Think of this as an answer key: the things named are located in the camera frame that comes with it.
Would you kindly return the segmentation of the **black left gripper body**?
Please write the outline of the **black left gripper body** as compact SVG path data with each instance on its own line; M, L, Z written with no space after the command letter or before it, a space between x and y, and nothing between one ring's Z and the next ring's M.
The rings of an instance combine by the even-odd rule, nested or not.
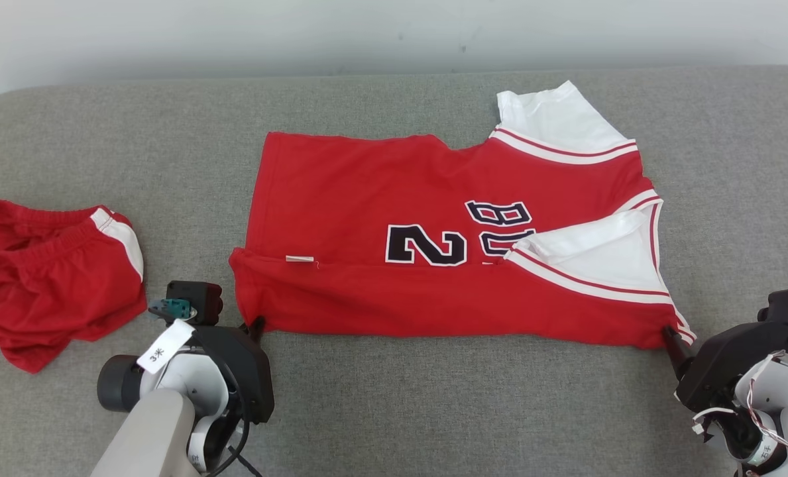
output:
M242 404L248 405L247 419L254 425L268 422L274 411L274 390L270 362L258 336L245 327L197 326L192 337L237 390Z

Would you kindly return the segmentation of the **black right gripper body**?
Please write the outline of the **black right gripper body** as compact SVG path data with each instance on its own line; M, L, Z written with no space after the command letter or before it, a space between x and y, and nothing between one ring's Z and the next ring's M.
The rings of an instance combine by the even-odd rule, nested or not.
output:
M788 324L757 322L739 324L709 338L679 380L678 400L699 413L726 407L733 381L775 351L788 353Z

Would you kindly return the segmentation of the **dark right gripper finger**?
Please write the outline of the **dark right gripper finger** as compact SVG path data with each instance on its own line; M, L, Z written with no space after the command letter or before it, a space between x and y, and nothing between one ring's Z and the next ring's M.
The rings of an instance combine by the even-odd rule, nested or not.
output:
M676 377L684 377L695 358L690 345L672 326L661 329L661 338Z

